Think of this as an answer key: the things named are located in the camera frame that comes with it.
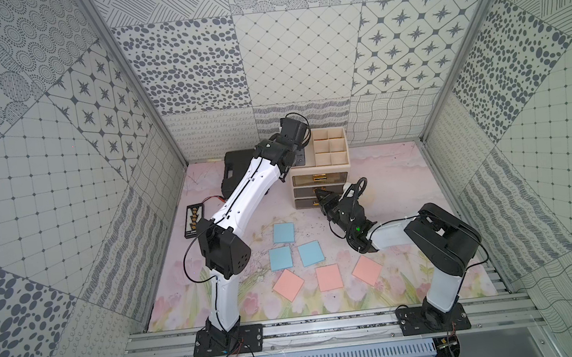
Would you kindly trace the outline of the grey transparent drawer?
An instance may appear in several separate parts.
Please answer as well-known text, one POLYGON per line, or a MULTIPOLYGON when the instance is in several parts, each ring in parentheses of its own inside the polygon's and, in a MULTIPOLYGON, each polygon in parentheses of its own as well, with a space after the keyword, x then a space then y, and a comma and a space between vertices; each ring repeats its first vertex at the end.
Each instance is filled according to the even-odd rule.
POLYGON ((328 185, 328 184, 344 184, 347 182, 348 172, 337 172, 337 173, 327 173, 327 174, 307 174, 298 175, 292 178, 294 188, 297 187, 309 187, 318 185, 328 185))

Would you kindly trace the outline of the beige desk organizer cabinet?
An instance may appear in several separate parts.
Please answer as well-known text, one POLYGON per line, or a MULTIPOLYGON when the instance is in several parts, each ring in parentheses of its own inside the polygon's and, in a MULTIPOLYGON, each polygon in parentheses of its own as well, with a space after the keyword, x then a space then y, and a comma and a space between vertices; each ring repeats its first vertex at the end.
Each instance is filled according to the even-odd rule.
POLYGON ((303 153, 304 164, 292 167, 290 175, 344 173, 351 167, 346 132, 343 127, 312 130, 311 139, 303 153))

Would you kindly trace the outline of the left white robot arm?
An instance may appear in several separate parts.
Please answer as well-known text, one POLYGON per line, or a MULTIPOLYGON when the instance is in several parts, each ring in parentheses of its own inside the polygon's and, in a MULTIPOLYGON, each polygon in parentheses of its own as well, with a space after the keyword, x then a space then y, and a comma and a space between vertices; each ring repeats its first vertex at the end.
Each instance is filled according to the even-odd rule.
POLYGON ((250 165, 230 198, 210 219, 198 224, 198 242, 206 267, 214 280, 211 326, 230 334, 240 321, 239 276, 249 264, 251 248, 243 240, 250 219, 271 186, 284 182, 297 152, 311 140, 305 131, 299 138, 274 134, 253 149, 250 165))

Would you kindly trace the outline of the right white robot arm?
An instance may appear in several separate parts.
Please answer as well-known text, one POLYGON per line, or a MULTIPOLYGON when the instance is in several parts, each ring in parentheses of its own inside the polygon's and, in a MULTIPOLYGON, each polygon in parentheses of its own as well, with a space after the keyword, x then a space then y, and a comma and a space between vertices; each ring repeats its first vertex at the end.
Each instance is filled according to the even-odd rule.
POLYGON ((434 203, 426 203, 411 217, 375 222, 359 203, 368 186, 361 177, 342 194, 317 189, 316 200, 330 226, 360 254, 377 253, 394 246, 415 245, 434 264, 434 274, 417 319, 441 330, 459 315, 459 292, 469 262, 482 247, 478 231, 434 203))

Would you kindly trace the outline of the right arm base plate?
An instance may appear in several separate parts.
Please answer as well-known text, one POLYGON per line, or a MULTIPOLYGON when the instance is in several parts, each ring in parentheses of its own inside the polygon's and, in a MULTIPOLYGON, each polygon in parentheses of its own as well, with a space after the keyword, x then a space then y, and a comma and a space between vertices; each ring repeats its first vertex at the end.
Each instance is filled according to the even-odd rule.
POLYGON ((418 336, 471 329, 471 323, 461 303, 444 313, 431 304, 421 307, 400 305, 394 311, 403 336, 418 336))

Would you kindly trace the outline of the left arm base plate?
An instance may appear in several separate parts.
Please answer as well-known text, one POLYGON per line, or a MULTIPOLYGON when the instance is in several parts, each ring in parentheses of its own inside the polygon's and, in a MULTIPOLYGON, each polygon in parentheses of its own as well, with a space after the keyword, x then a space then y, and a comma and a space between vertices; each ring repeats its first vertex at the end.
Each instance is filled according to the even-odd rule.
POLYGON ((261 352, 263 335, 263 324, 237 325, 229 332, 209 326, 196 333, 193 356, 217 357, 236 352, 261 352))

